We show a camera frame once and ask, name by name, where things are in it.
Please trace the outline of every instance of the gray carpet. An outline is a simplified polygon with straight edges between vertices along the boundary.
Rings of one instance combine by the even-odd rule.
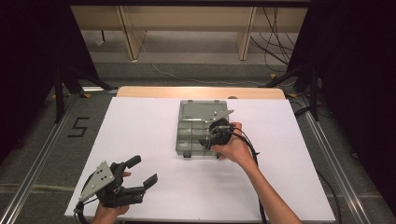
[[[163,73],[168,73],[168,75],[159,73],[150,63],[96,63],[95,66],[101,80],[113,86],[257,87],[257,83],[245,83],[244,81],[267,83],[271,80],[270,75],[273,73],[265,65],[247,64],[155,65],[157,69]],[[276,66],[275,68],[285,69],[284,66]],[[227,83],[217,82],[222,80],[226,80]],[[93,86],[85,80],[80,82],[82,86]],[[231,85],[231,82],[238,82],[238,84]],[[291,86],[282,88],[285,92],[292,93]],[[24,137],[24,146],[14,149],[0,165],[0,211],[4,211],[12,199],[12,195],[16,190],[15,185],[20,184],[25,178],[53,127],[53,121],[55,121],[55,100],[51,97],[52,94],[52,92],[49,94],[47,106],[43,107],[35,123],[32,124],[28,134]],[[92,144],[113,96],[115,95],[110,93],[94,93],[89,95],[89,97],[77,99],[16,223],[73,223],[73,218],[65,217],[64,211],[74,186],[78,182],[85,161],[91,152]],[[292,99],[291,101],[298,103],[299,99]],[[295,111],[301,108],[300,105],[295,103],[291,103],[291,105]],[[354,189],[361,197],[370,219],[374,223],[396,223],[396,218],[387,208],[359,161],[349,156],[351,148],[348,141],[345,139],[336,120],[331,117],[328,108],[322,106],[319,108],[319,112],[320,125],[323,127]],[[79,124],[88,128],[82,137],[70,137],[70,135],[81,132],[81,130],[72,129],[77,118],[88,118],[79,122]],[[319,148],[318,141],[313,135],[306,117],[301,115],[297,118],[297,121],[316,168],[325,176],[336,192],[336,197],[341,205],[343,223],[356,223],[341,190],[337,186],[337,182],[332,176],[329,165]],[[334,198],[329,186],[323,180],[321,180],[321,183],[328,195],[333,211],[336,211]]]

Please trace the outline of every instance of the white table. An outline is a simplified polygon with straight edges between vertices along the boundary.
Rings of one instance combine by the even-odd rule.
[[[70,204],[101,161],[122,162],[140,155],[142,162],[124,178],[125,188],[141,186],[158,174],[141,204],[120,219],[170,222],[260,222],[257,195],[235,163],[215,159],[185,160],[176,153],[180,100],[186,98],[112,99]],[[303,221],[334,222],[304,139],[287,100],[226,100],[230,121],[243,130],[260,155],[260,168],[279,195]],[[97,203],[87,204],[92,218]]]

